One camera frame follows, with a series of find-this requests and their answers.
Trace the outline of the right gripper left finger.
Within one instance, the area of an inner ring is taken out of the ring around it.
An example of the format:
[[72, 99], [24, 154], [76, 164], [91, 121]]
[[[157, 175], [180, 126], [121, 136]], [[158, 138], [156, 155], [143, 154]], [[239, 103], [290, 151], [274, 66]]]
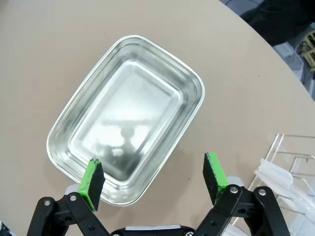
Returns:
[[84, 236], [109, 236], [94, 214], [104, 182], [101, 162], [91, 159], [78, 190], [65, 194], [58, 201], [52, 197], [38, 200], [27, 235], [64, 236], [70, 225], [77, 225]]

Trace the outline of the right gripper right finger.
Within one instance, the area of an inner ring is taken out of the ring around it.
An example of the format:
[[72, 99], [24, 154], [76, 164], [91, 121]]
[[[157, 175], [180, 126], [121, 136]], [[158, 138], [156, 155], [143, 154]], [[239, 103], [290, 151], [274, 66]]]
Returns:
[[230, 184], [215, 153], [205, 153], [203, 176], [213, 204], [194, 232], [220, 236], [231, 218], [243, 218], [252, 236], [287, 236], [289, 230], [276, 197], [267, 186], [249, 191]]

